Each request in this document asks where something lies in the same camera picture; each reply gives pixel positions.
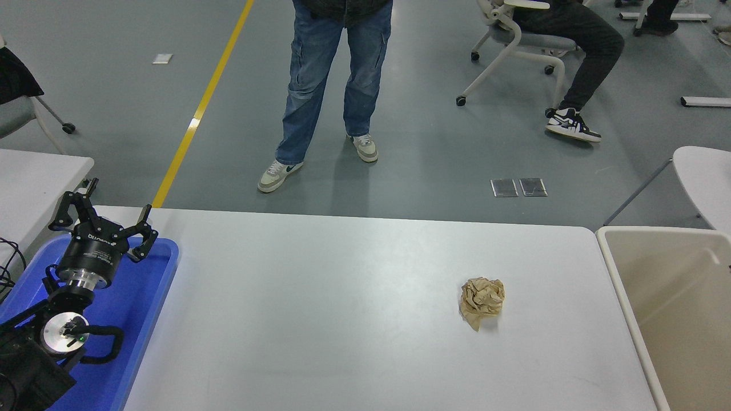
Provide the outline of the left gripper body black drum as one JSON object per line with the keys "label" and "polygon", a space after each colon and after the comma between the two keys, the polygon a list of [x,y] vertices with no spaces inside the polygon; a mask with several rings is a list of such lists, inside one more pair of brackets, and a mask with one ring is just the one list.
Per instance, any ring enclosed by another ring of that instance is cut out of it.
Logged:
{"label": "left gripper body black drum", "polygon": [[81,271],[113,279],[123,254],[130,249],[127,239],[115,239],[105,232],[78,226],[71,232],[70,244],[57,265],[57,276],[69,279]]}

